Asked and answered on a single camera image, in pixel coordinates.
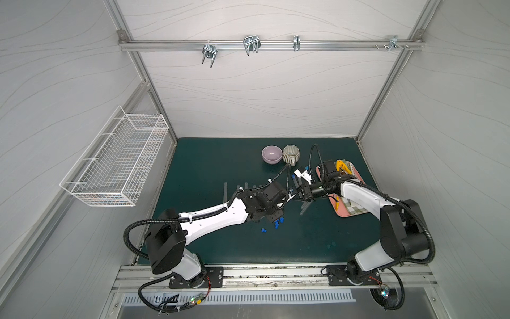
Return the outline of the test tube one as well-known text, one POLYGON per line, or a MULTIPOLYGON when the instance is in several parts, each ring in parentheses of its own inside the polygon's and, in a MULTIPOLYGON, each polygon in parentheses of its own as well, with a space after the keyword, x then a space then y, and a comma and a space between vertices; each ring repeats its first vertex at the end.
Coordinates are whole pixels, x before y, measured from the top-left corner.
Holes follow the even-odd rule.
POLYGON ((227 196, 228 196, 228 183, 224 182, 223 186, 223 202, 227 202, 227 196))

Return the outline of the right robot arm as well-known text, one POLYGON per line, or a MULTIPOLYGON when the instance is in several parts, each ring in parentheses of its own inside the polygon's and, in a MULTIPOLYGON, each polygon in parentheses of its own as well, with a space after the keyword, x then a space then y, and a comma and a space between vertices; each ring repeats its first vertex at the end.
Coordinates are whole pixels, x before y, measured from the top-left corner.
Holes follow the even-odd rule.
POLYGON ((436 247, 417 202, 401 201, 363 183, 353 174, 324 171, 313 179, 311 171, 302 167, 294 172, 301 200, 338 195, 360 205, 378 219, 379 239, 356 253, 347 263, 346 274, 354 283, 365 276, 400 263, 427 265, 436 255, 436 247))

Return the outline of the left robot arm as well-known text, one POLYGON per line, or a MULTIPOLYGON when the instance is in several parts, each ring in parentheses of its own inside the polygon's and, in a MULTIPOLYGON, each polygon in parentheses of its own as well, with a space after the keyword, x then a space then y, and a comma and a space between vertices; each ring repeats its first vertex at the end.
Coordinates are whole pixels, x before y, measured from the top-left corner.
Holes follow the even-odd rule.
POLYGON ((225 227, 258 222, 270 216, 279 218, 289 200, 288 190, 276 181, 251 190, 240 188, 227 202, 207 209, 187 213, 168 209, 161 219, 134 222, 125 228, 123 241, 129 251, 150 262, 154 275, 171 271, 192 279, 204 267, 198 255, 187 250, 189 244, 225 227), (143 252, 130 241, 130 233, 145 225, 150 227, 144 237, 147 251, 143 252))

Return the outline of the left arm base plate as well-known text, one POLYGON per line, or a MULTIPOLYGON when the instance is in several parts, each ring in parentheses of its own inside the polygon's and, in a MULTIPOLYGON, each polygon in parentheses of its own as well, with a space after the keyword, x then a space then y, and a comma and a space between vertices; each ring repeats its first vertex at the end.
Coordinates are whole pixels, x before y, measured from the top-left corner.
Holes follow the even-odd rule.
POLYGON ((199 273, 194 279, 185 280, 181 275, 173 272, 169 280, 170 289, 191 288, 221 288, 223 286, 223 267, 206 266, 205 271, 199 273))

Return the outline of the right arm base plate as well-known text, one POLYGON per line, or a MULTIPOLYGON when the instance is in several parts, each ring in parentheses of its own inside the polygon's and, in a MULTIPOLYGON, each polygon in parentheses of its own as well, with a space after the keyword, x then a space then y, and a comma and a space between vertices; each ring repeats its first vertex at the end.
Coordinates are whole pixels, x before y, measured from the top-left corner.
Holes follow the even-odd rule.
POLYGON ((329 286, 379 286, 382 279, 376 270, 362 271, 353 263, 326 265, 320 271, 328 280, 329 286))

